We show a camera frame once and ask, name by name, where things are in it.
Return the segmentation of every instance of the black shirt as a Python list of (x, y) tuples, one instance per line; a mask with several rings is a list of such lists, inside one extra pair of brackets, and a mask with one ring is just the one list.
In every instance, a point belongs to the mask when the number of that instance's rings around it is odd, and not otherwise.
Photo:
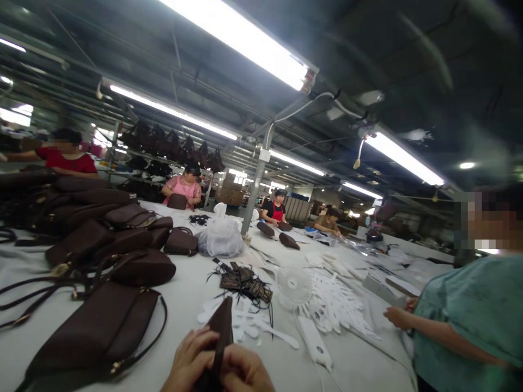
[(283, 211), (283, 213), (285, 214), (285, 206), (282, 204), (280, 207), (278, 207), (274, 205), (272, 201), (266, 201), (262, 209), (267, 210), (267, 216), (269, 218), (272, 218), (272, 216), (274, 215), (274, 207), (276, 207), (276, 211)]

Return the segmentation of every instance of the woman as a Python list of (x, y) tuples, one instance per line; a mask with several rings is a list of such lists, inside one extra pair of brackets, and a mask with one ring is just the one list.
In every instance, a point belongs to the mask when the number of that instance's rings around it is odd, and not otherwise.
[(278, 189), (274, 192), (274, 201), (267, 201), (263, 206), (261, 217), (266, 222), (272, 223), (275, 227), (278, 227), (279, 222), (287, 223), (285, 220), (285, 206), (283, 201), (285, 200), (287, 191)]
[(162, 194), (165, 195), (163, 204), (167, 205), (169, 197), (175, 193), (187, 198), (187, 208), (198, 205), (202, 201), (202, 188), (197, 181), (201, 174), (197, 164), (188, 164), (182, 175), (172, 177), (162, 188)]
[(475, 197), (464, 203), (469, 235), (501, 254), (434, 278), (406, 310), (384, 313), (414, 331), (421, 392), (523, 390), (523, 185)]
[(93, 159), (80, 149), (82, 135), (79, 132), (69, 128), (62, 128), (54, 131), (52, 135), (54, 139), (53, 146), (41, 147), (33, 151), (16, 154), (0, 154), (0, 161), (45, 161), (46, 167), (52, 168), (59, 174), (98, 178)]
[(338, 218), (341, 218), (341, 216), (342, 213), (340, 210), (336, 208), (330, 208), (325, 215), (320, 215), (318, 218), (316, 218), (313, 224), (313, 228), (319, 231), (329, 232), (338, 237), (341, 235), (341, 233), (339, 232), (336, 221)]

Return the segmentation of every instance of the small white fan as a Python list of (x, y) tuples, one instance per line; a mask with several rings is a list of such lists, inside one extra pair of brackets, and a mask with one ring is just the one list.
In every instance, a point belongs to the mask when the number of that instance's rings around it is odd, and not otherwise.
[(279, 303), (289, 311), (305, 305), (312, 297), (312, 278), (298, 268), (280, 268), (276, 272)]

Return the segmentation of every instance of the power strip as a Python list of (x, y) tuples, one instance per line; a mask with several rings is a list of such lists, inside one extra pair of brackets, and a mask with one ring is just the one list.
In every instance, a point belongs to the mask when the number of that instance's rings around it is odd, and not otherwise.
[(298, 316), (298, 325), (312, 360), (330, 371), (332, 359), (314, 322), (306, 317)]

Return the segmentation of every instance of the red shirt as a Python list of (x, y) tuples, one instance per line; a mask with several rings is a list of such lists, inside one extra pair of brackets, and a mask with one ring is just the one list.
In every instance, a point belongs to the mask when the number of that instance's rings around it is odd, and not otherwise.
[(62, 153), (54, 147), (41, 147), (35, 151), (40, 158), (45, 160), (46, 167), (59, 167), (80, 173), (97, 173), (94, 161), (88, 154), (83, 154), (75, 160), (69, 160), (65, 159)]

